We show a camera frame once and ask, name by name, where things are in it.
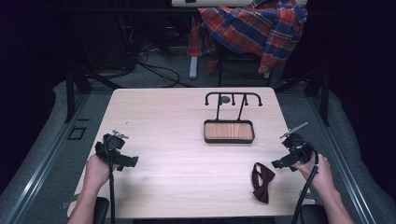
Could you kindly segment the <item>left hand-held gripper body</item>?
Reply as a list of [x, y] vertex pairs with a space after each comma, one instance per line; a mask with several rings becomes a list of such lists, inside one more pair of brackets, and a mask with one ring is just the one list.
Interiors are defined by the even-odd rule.
[[103, 141], [95, 145], [96, 155], [107, 164], [126, 165], [128, 159], [120, 154], [125, 144], [124, 139], [128, 139], [128, 136], [116, 130], [113, 130], [113, 134], [105, 134]]

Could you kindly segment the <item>person's right hand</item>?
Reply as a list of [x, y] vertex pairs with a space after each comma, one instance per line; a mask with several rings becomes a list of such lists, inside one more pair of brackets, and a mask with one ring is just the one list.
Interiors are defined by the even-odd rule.
[[329, 195], [335, 191], [330, 164], [323, 155], [318, 154], [317, 156], [313, 156], [311, 160], [305, 164], [296, 162], [292, 167], [300, 171], [305, 179], [308, 179], [313, 169], [317, 168], [311, 186], [320, 196]]

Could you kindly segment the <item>white desk leg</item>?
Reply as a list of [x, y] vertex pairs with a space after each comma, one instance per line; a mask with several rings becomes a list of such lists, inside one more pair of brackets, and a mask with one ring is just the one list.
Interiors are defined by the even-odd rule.
[[189, 73], [190, 79], [197, 78], [197, 71], [198, 71], [198, 58], [191, 57], [190, 73]]

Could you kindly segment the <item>aluminium rail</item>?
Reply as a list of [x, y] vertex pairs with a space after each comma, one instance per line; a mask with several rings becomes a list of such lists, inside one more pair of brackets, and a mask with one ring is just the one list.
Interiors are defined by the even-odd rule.
[[355, 210], [362, 224], [377, 224], [371, 209], [364, 198], [361, 188], [356, 182], [355, 177], [351, 173], [344, 154], [337, 143], [330, 126], [327, 126], [320, 115], [320, 106], [315, 98], [308, 98], [308, 103], [313, 110], [320, 129], [324, 132], [326, 139], [330, 145], [330, 154], [332, 163], [337, 168], [338, 174], [341, 176], [350, 200], [353, 202]]
[[0, 196], [0, 224], [65, 224], [91, 150], [95, 117], [92, 98], [77, 98], [75, 115], [64, 120], [59, 99], [5, 193]]

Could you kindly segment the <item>red blue plaid shirt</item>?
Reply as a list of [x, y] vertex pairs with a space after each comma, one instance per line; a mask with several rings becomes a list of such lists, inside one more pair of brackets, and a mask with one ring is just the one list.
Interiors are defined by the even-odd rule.
[[188, 54], [210, 55], [208, 69], [218, 64], [221, 44], [235, 53], [251, 53], [267, 74], [286, 62], [302, 38], [308, 12], [296, 0], [253, 0], [242, 8], [201, 7], [191, 22]]

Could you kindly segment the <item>person's left hand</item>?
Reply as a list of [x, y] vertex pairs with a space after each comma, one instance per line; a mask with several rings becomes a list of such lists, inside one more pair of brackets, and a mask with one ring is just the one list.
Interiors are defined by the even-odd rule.
[[108, 179], [108, 165], [98, 156], [90, 156], [86, 163], [83, 191], [98, 193], [100, 188], [107, 182]]

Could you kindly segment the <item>dark cabinet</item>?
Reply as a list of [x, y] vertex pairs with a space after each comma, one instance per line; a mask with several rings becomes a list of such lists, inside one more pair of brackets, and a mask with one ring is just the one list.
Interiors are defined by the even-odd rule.
[[115, 16], [82, 14], [72, 19], [93, 69], [134, 69], [135, 56], [127, 50]]

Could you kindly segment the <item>dark red bow tie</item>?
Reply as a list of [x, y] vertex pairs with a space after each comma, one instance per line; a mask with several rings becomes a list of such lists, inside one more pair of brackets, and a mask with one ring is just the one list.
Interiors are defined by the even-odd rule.
[[276, 174], [265, 165], [256, 162], [251, 172], [253, 195], [261, 203], [269, 203], [269, 184]]

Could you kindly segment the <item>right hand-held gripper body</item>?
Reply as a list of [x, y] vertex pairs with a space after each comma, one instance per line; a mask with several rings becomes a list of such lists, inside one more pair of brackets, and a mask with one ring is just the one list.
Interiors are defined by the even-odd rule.
[[293, 164], [295, 162], [307, 163], [311, 159], [313, 148], [296, 133], [306, 125], [307, 122], [289, 129], [286, 133], [280, 136], [280, 139], [285, 138], [282, 145], [289, 151], [288, 155], [293, 157]]

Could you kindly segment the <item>black rack with wooden tray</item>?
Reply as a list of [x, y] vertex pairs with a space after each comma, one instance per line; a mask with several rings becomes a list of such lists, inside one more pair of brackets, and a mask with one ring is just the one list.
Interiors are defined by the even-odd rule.
[[[248, 97], [254, 96], [257, 105], [263, 106], [262, 98], [256, 92], [211, 91], [205, 95], [205, 105], [209, 105], [209, 97], [217, 97], [217, 110], [214, 119], [204, 121], [204, 139], [208, 144], [251, 144], [255, 139], [254, 125], [251, 120], [241, 119], [245, 106], [249, 105]], [[235, 119], [221, 119], [222, 105], [236, 105], [235, 97], [240, 96], [241, 102]]]

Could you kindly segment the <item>black chair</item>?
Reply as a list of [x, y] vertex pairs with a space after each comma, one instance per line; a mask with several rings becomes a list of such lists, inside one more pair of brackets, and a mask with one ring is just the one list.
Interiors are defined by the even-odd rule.
[[261, 58], [252, 53], [235, 53], [218, 44], [219, 87], [269, 87], [273, 72], [259, 73], [254, 68], [261, 62]]

